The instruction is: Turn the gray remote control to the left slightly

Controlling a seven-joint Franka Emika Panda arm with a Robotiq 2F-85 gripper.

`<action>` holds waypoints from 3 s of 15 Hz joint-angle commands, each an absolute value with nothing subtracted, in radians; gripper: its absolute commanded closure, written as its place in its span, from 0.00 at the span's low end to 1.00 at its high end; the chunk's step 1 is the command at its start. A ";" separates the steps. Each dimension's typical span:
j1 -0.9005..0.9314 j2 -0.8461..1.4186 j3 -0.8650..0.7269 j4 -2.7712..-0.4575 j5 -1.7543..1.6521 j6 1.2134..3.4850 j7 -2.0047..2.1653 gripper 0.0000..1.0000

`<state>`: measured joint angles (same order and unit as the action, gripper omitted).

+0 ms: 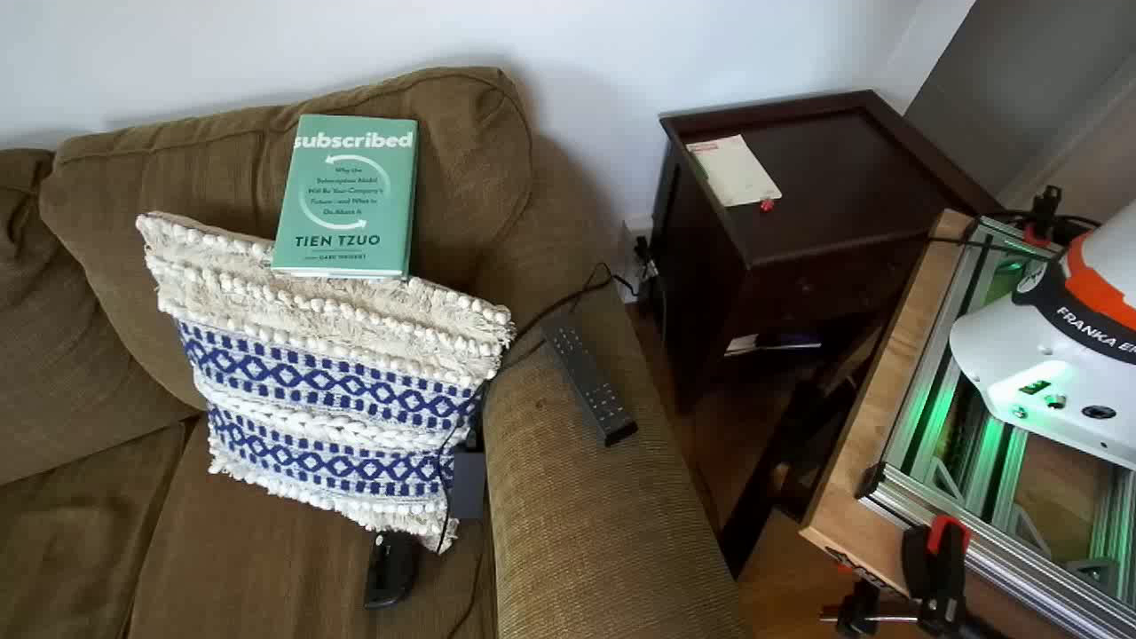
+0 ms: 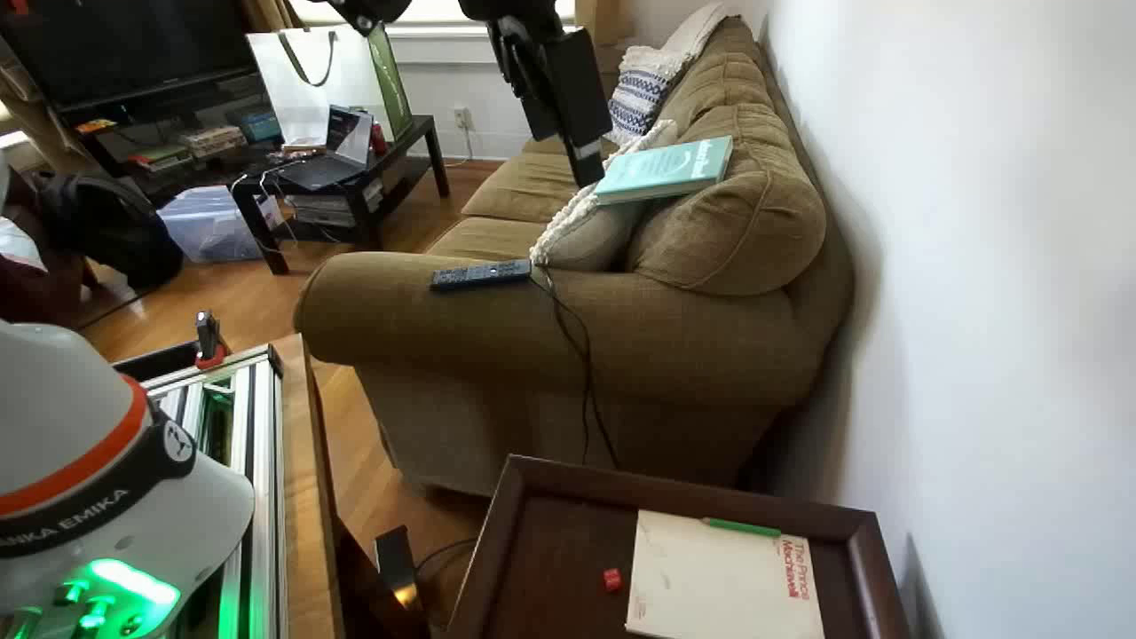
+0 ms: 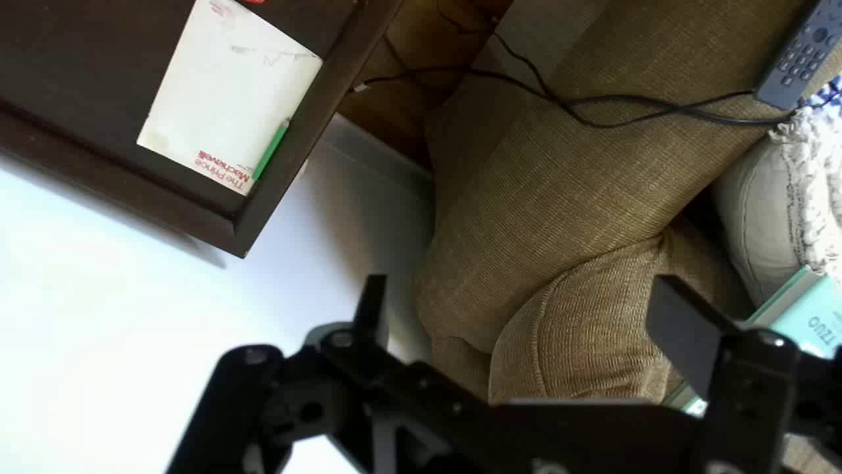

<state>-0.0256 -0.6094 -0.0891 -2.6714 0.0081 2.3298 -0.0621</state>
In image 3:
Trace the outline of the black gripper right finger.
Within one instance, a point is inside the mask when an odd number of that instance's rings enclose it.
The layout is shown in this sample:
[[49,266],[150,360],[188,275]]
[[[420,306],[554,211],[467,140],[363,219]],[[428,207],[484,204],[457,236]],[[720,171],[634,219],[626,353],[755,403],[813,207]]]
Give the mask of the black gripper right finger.
[[707,396],[720,344],[726,337],[738,333],[738,327],[672,274],[653,279],[643,327],[680,379],[700,396]]

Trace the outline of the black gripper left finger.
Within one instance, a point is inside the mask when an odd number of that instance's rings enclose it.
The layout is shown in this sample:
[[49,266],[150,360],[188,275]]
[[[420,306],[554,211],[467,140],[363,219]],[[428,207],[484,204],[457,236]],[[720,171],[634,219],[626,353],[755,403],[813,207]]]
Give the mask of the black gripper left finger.
[[384,299],[387,299],[387,275],[367,274],[353,316],[353,333],[357,341],[387,344]]

